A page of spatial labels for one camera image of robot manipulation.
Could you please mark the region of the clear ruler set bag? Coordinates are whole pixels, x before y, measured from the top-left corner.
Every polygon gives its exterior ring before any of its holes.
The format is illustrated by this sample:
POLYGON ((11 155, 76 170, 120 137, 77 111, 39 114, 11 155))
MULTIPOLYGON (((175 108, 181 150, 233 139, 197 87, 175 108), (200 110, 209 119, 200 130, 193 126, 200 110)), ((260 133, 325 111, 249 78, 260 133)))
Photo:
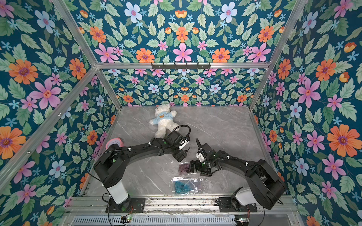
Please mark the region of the clear ruler set bag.
POLYGON ((189 174, 190 162, 180 163, 179 164, 179 175, 189 174))

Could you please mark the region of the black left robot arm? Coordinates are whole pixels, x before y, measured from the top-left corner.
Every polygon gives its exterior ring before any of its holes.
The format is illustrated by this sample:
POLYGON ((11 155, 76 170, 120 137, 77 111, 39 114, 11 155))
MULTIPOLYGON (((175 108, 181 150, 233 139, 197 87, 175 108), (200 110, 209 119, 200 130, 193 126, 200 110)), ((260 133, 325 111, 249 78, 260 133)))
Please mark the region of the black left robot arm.
POLYGON ((122 178, 126 167, 136 161, 149 157, 172 155, 181 162, 187 157, 183 148, 189 144, 191 128, 188 125, 177 126, 164 138, 152 138, 150 142, 132 147, 120 147, 112 144, 99 155, 93 166, 101 183, 109 192, 112 205, 123 206, 131 200, 122 178))

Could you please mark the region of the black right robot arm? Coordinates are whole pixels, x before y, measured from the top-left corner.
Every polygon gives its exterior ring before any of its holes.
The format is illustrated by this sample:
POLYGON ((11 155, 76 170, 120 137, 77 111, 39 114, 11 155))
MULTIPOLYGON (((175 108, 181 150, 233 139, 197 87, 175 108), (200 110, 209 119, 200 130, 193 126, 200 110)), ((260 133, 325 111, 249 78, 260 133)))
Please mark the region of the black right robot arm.
POLYGON ((282 204, 280 198, 287 186, 267 161, 247 161, 225 151, 216 152, 209 144, 201 144, 197 138, 196 143, 197 160, 190 162, 189 172, 199 172, 200 176, 212 177, 218 171, 230 171, 244 178, 248 184, 233 193, 231 204, 225 205, 227 208, 239 211, 249 205, 259 204, 264 209, 271 210, 276 203, 282 204))

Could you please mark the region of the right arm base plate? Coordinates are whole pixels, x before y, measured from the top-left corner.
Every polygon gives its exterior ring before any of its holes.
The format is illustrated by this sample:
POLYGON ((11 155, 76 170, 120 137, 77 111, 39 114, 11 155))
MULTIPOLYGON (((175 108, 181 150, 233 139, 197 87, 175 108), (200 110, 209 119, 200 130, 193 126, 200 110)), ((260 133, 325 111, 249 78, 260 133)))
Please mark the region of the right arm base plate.
POLYGON ((242 205, 235 198, 231 197, 219 197, 215 203, 219 206, 220 212, 257 212, 255 204, 242 205))

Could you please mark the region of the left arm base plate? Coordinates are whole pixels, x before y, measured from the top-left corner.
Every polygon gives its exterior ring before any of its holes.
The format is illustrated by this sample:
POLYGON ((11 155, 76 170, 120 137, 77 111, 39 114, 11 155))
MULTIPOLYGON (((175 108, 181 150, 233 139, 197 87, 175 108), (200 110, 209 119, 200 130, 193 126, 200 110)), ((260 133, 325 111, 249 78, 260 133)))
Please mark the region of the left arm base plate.
POLYGON ((128 197, 121 204, 117 204, 111 197, 108 201, 106 213, 143 213, 145 201, 145 198, 128 197))

